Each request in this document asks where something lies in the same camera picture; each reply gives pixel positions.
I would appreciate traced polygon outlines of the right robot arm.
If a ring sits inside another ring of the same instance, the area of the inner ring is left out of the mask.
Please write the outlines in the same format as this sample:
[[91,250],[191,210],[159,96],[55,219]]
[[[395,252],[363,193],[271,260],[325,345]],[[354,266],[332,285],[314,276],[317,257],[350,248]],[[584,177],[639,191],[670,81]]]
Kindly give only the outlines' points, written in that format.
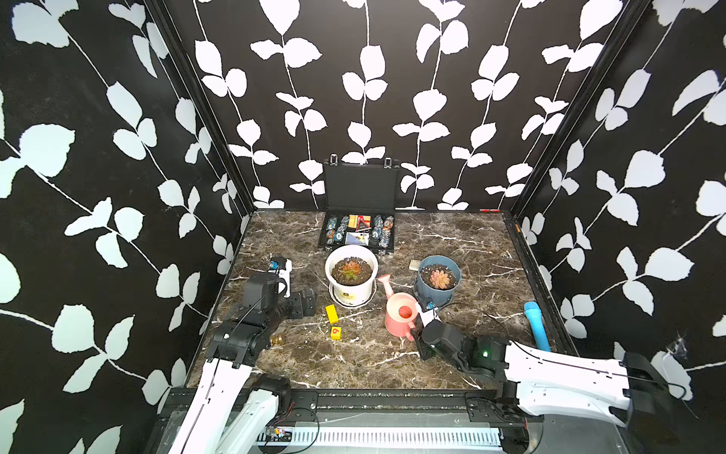
[[565,415],[611,422],[631,431],[674,425],[677,397],[642,355],[586,359],[492,336],[469,337],[434,319],[410,325],[422,359],[437,356],[459,372],[495,385],[496,402],[531,416]]

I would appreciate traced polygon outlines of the pink watering can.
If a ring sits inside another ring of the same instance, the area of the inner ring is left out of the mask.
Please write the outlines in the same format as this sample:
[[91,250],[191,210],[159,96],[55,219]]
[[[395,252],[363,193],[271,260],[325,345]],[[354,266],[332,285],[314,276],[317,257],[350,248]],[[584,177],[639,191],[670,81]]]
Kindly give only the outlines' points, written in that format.
[[391,276],[382,275],[378,278],[383,285],[387,297],[385,327],[389,334],[414,341],[412,331],[416,328],[418,306],[416,298],[405,292],[394,292],[391,286]]

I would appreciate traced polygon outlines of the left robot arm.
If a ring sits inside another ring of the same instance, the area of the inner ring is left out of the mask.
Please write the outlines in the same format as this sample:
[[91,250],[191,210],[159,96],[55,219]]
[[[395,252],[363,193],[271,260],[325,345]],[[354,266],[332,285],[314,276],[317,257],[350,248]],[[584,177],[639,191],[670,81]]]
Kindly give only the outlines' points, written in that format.
[[287,378],[259,378],[234,420],[234,403],[271,337],[287,320],[312,317],[317,295],[312,289],[293,292],[283,272],[262,272],[244,286],[236,316],[223,322],[207,348],[202,378],[171,453],[246,453],[263,429],[291,411]]

